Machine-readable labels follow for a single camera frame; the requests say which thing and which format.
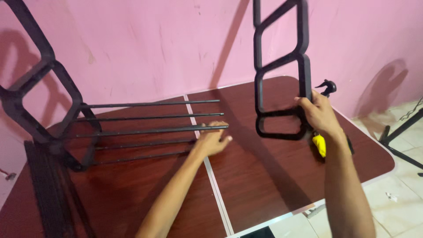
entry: wooden table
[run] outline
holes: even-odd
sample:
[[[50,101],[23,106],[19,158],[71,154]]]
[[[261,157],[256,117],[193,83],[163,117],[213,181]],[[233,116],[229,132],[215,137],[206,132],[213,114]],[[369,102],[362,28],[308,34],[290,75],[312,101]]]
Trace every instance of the wooden table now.
[[[264,103],[268,110],[293,104],[298,81],[277,77],[264,81]],[[222,117],[199,117],[197,122],[223,120],[234,140],[224,152],[210,157],[211,167],[200,167],[176,217],[169,237],[216,237],[242,235],[268,225],[269,220],[287,213],[306,210],[324,198],[324,163],[308,141],[260,138],[255,132],[254,85],[241,85],[189,94],[189,100],[220,99],[215,104],[193,104],[194,113],[223,112]],[[171,99],[182,101],[182,97]],[[187,113],[185,105],[152,108],[125,108],[99,117],[145,116]],[[393,170],[390,153],[336,113],[352,141],[354,164],[361,182]],[[104,122],[104,131],[191,125],[189,118]],[[273,118],[265,122],[271,131],[295,132],[295,118]],[[73,132],[86,132],[89,126],[77,123]],[[193,132],[108,137],[101,144],[124,144],[159,139],[195,138]],[[68,148],[81,157],[84,141],[71,141]],[[190,144],[152,148],[104,150],[97,161],[178,151]],[[129,163],[93,166],[86,172],[71,173],[78,194],[87,210],[97,237],[133,237],[142,219],[179,168],[184,156],[147,159]],[[27,166],[19,176],[0,212],[0,236],[42,237],[42,226]]]

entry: cable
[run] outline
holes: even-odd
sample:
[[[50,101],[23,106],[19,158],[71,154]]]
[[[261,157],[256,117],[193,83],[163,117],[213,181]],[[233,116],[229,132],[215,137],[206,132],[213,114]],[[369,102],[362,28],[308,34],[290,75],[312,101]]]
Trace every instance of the cable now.
[[[407,114],[405,114],[404,116],[402,116],[399,120],[400,120],[400,121],[403,121],[403,120],[405,120],[405,119],[409,118],[409,117],[410,117],[410,115],[411,115],[413,112],[415,112],[415,111],[416,111],[417,107],[418,107],[418,106],[420,106],[420,105],[422,105],[422,104],[423,104],[423,97],[421,97],[421,98],[420,98],[420,100],[417,102],[417,105],[414,107],[414,109],[413,109],[413,110],[411,110],[411,111],[407,112]]]

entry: pink wall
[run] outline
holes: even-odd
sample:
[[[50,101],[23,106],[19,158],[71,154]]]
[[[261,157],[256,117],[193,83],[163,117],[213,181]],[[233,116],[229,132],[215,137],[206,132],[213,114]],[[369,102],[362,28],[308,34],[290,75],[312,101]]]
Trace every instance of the pink wall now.
[[[281,2],[263,0],[262,16]],[[87,103],[156,101],[254,78],[248,0],[25,3]],[[423,89],[422,10],[421,0],[310,0],[313,85],[335,81],[331,101],[348,117],[417,99]],[[9,86],[39,52],[3,2],[0,22],[0,83]],[[265,31],[264,62],[294,48],[294,23],[290,12]],[[296,77],[295,64],[266,77],[276,75]],[[49,75],[24,105],[49,126],[61,120],[70,101]],[[0,167],[19,172],[26,160],[22,141],[29,137],[3,111],[0,133],[3,146],[19,148],[3,155]],[[0,205],[12,185],[0,179]]]

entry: black tripod stand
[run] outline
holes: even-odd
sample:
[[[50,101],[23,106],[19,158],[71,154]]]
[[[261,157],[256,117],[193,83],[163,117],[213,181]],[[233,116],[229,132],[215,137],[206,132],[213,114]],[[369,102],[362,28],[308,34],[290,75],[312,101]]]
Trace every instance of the black tripod stand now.
[[[407,130],[409,127],[411,127],[414,123],[416,123],[418,120],[420,120],[423,117],[423,108],[420,109],[414,116],[412,116],[410,119],[408,119],[404,124],[402,124],[398,129],[393,131],[389,136],[389,130],[391,129],[390,126],[386,126],[385,130],[382,133],[382,136],[380,137],[379,142],[385,146],[389,151],[391,151],[394,155],[400,157],[401,159],[407,161],[408,163],[419,167],[420,169],[423,169],[423,164],[417,162],[413,158],[410,158],[406,156],[405,154],[399,152],[398,150],[391,148],[389,146],[389,142],[391,142],[393,139],[395,139],[397,136],[399,136],[401,133],[403,133],[405,130]]]

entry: white tiled floor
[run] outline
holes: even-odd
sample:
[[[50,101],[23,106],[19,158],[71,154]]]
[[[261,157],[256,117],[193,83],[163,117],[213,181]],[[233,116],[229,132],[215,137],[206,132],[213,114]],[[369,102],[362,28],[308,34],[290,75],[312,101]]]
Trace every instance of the white tiled floor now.
[[[399,118],[412,110],[416,103],[407,103],[353,121],[368,135],[379,139],[386,125],[390,125],[391,131],[394,131],[403,124],[406,120],[398,122]],[[393,140],[390,146],[423,163],[423,119]],[[398,157],[394,159],[398,167],[395,175],[364,188],[372,209],[377,237],[423,237],[423,177],[417,175],[423,170]],[[386,193],[396,196],[398,201],[389,200]],[[276,238],[332,237],[326,209],[311,219],[297,214],[271,225],[270,229]]]

